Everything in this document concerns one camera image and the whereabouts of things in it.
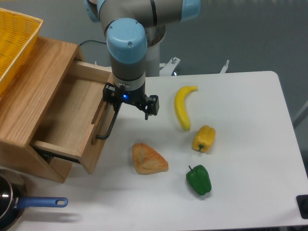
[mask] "white table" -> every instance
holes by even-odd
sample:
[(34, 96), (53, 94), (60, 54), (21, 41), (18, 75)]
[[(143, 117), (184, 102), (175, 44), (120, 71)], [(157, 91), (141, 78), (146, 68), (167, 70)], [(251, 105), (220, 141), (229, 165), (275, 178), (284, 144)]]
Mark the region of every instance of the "white table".
[[(174, 96), (184, 85), (199, 90), (186, 99), (192, 128), (184, 132)], [(157, 116), (144, 120), (122, 105), (95, 173), (74, 165), (64, 184), (26, 176), (32, 196), (65, 196), (66, 208), (28, 208), (13, 230), (175, 231), (292, 226), (301, 218), (295, 197), (308, 180), (278, 76), (273, 72), (153, 77), (146, 93), (159, 95)], [(204, 124), (216, 129), (208, 154), (191, 149)], [(144, 142), (169, 171), (138, 175), (131, 147)], [(212, 191), (197, 196), (185, 175), (202, 164)]]

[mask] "pepper stem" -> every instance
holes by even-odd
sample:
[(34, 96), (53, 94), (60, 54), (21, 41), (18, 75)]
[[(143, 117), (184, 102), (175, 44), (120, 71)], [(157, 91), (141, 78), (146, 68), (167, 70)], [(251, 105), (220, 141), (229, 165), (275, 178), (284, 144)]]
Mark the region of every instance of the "pepper stem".
[(202, 145), (202, 144), (199, 144), (199, 151), (201, 151), (201, 149), (203, 149), (204, 148), (204, 146)]

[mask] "yellow bell pepper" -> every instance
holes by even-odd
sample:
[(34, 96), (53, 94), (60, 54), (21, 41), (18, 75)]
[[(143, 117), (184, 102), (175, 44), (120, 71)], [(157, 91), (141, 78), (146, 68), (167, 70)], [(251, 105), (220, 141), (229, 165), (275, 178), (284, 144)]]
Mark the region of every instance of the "yellow bell pepper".
[(192, 148), (197, 152), (207, 152), (214, 142), (215, 135), (215, 129), (211, 128), (209, 125), (202, 126), (192, 142)]

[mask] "wooden cabinet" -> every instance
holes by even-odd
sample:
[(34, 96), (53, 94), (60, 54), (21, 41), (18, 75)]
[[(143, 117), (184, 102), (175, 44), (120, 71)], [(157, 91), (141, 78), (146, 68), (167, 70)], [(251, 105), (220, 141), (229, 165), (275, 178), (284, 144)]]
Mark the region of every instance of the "wooden cabinet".
[(0, 98), (0, 165), (64, 182), (72, 162), (93, 173), (113, 110), (102, 101), (111, 69), (79, 46), (39, 37)]

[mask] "bread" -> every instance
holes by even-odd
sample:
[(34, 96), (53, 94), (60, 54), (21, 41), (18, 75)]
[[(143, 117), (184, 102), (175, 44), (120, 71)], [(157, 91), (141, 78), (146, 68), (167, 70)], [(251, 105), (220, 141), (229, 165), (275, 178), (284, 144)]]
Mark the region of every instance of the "bread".
[(168, 162), (161, 154), (144, 143), (134, 144), (132, 152), (134, 166), (138, 174), (148, 175), (167, 172), (169, 169)]

